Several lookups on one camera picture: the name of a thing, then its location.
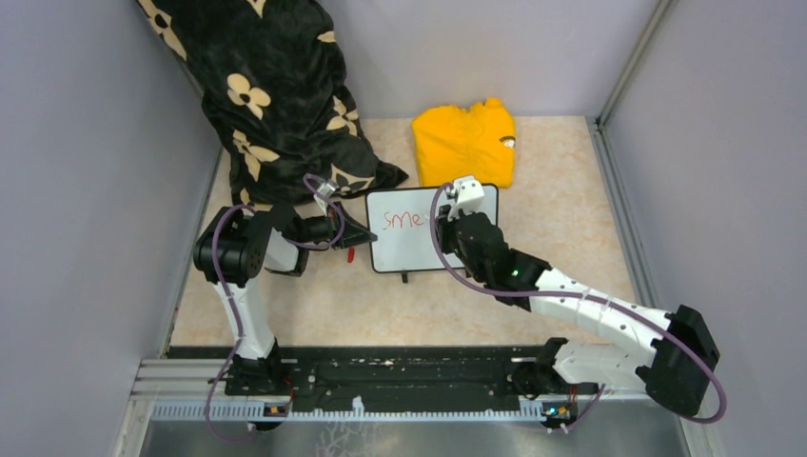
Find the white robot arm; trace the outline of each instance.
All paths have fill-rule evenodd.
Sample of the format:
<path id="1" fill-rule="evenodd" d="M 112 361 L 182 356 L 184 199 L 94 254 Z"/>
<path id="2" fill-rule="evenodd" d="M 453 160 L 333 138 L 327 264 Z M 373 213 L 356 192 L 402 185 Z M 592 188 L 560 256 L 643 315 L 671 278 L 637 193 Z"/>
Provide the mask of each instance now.
<path id="1" fill-rule="evenodd" d="M 468 274 L 484 284 L 485 290 L 480 291 L 612 342 L 564 341 L 554 354 L 552 367 L 563 381 L 645 390 L 678 414 L 698 413 L 709 376 L 668 336 L 652 327 L 683 342 L 711 374 L 719 353 L 697 311 L 681 306 L 670 313 L 624 302 L 570 278 L 540 258 L 510 248 L 502 231 L 478 212 L 484 194 L 473 176 L 456 180 L 448 196 L 453 203 L 440 208 L 434 221 L 436 248 L 457 255 Z M 629 309 L 634 317 L 619 308 Z"/>

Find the cream flower print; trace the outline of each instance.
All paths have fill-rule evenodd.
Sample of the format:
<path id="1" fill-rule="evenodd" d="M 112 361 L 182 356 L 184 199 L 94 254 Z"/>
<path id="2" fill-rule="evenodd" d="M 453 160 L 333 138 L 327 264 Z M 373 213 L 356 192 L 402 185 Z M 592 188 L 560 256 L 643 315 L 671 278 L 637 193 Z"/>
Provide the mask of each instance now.
<path id="1" fill-rule="evenodd" d="M 266 4 L 266 0 L 246 0 L 246 2 L 255 9 L 255 12 L 258 13 L 258 17 L 264 18 L 264 5 Z"/>
<path id="2" fill-rule="evenodd" d="M 242 131 L 234 130 L 232 132 L 232 144 L 244 155 L 246 169 L 249 170 L 249 174 L 255 181 L 258 181 L 258 175 L 261 173 L 262 162 L 274 162 L 280 158 L 280 155 L 274 150 L 249 144 L 246 134 Z"/>
<path id="3" fill-rule="evenodd" d="M 351 112 L 347 112 L 347 108 L 344 107 L 344 103 L 342 103 L 342 100 L 338 99 L 337 97 L 333 97 L 333 110 L 336 111 L 336 115 L 331 118 L 325 129 L 335 130 L 347 126 L 347 129 L 350 131 L 351 135 L 359 136 L 359 130 L 356 128 L 356 123 L 353 122 L 356 119 L 359 119 L 359 112 L 355 109 Z"/>
<path id="4" fill-rule="evenodd" d="M 334 35 L 333 30 L 320 34 L 317 39 L 323 43 L 336 43 L 336 35 Z"/>
<path id="5" fill-rule="evenodd" d="M 358 192 L 370 187 L 373 182 L 373 177 L 361 178 L 353 176 L 350 173 L 338 169 L 335 165 L 330 164 L 330 180 L 338 186 L 336 191 L 342 194 Z"/>
<path id="6" fill-rule="evenodd" d="M 269 211 L 270 209 L 272 209 L 272 206 L 266 203 L 253 202 L 252 197 L 249 196 L 249 191 L 246 190 L 246 188 L 241 189 L 241 192 L 238 193 L 238 196 L 241 197 L 241 203 L 245 205 L 250 205 L 251 207 L 259 211 Z"/>
<path id="7" fill-rule="evenodd" d="M 227 85 L 229 86 L 227 95 L 232 103 L 239 107 L 246 105 L 255 117 L 264 118 L 264 110 L 261 107 L 268 107 L 272 102 L 268 93 L 261 88 L 251 87 L 249 80 L 240 73 L 230 74 L 227 77 Z"/>
<path id="8" fill-rule="evenodd" d="M 137 0 L 140 3 L 140 6 L 143 8 L 143 11 L 146 12 L 146 16 L 148 16 L 148 22 L 154 28 L 154 31 L 157 32 L 158 35 L 163 37 L 163 40 L 166 41 L 166 44 L 169 48 L 173 49 L 174 52 L 179 54 L 183 60 L 187 60 L 187 53 L 185 52 L 185 48 L 183 48 L 182 43 L 179 42 L 179 38 L 177 38 L 174 30 L 171 29 L 171 16 L 169 16 L 165 11 L 158 9 L 154 6 L 154 2 L 151 0 Z"/>

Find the whiteboard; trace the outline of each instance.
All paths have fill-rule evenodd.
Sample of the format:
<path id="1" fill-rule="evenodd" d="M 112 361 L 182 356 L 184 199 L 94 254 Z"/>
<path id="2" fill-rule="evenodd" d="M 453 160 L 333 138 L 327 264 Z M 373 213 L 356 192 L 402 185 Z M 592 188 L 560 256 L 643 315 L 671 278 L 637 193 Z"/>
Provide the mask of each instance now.
<path id="1" fill-rule="evenodd" d="M 494 225 L 499 222 L 499 189 L 485 184 L 480 212 Z M 431 244 L 429 211 L 438 188 L 374 190 L 367 194 L 367 226 L 378 236 L 370 243 L 373 269 L 379 273 L 443 269 Z M 445 193 L 440 206 L 448 203 Z M 454 254 L 445 256 L 449 265 L 462 268 Z"/>

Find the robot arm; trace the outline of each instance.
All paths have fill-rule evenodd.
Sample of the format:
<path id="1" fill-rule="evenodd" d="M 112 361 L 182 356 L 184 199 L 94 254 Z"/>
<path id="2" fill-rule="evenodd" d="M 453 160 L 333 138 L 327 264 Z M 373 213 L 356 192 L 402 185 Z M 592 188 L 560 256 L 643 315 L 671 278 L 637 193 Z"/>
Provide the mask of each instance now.
<path id="1" fill-rule="evenodd" d="M 662 406 L 685 416 L 698 413 L 709 379 L 693 360 L 656 330 L 614 309 L 629 308 L 693 350 L 710 369 L 719 353 L 701 315 L 680 306 L 675 313 L 644 308 L 608 297 L 597 303 L 587 297 L 608 295 L 590 288 L 548 262 L 504 242 L 502 231 L 477 212 L 484 197 L 482 185 L 468 176 L 454 182 L 452 205 L 440 208 L 437 237 L 443 253 L 454 253 L 474 280 L 485 288 L 524 295 L 497 300 L 530 312 L 552 316 L 591 331 L 612 345 L 564 342 L 555 353 L 552 369 L 569 384 L 594 382 L 643 389 Z"/>
<path id="2" fill-rule="evenodd" d="M 318 191 L 327 196 L 330 183 Z M 344 219 L 342 236 L 333 248 L 350 248 L 377 239 L 376 235 L 351 218 L 341 203 L 334 207 Z M 322 204 L 324 216 L 301 218 L 288 204 L 274 205 L 269 211 L 255 211 L 246 216 L 241 211 L 232 213 L 223 224 L 218 240 L 218 251 L 213 252 L 213 235 L 231 207 L 219 210 L 202 233 L 193 249 L 193 264 L 205 274 L 225 304 L 227 319 L 233 335 L 242 334 L 241 344 L 228 371 L 228 395 L 268 394 L 280 383 L 278 345 L 267 324 L 266 304 L 260 294 L 255 277 L 262 269 L 289 276 L 305 272 L 310 246 L 332 240 L 339 231 L 339 217 L 331 207 Z M 218 258 L 227 289 L 238 316 L 229 305 L 230 297 L 219 281 L 213 266 Z"/>

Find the yellow cloth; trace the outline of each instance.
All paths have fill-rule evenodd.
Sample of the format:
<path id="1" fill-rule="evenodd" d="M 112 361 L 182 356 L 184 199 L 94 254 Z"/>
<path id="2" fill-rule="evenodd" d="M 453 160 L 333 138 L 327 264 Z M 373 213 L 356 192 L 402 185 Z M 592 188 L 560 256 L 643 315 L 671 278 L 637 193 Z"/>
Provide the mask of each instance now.
<path id="1" fill-rule="evenodd" d="M 439 186 L 473 174 L 500 188 L 513 184 L 516 122 L 498 98 L 470 110 L 429 109 L 412 121 L 421 186 Z"/>

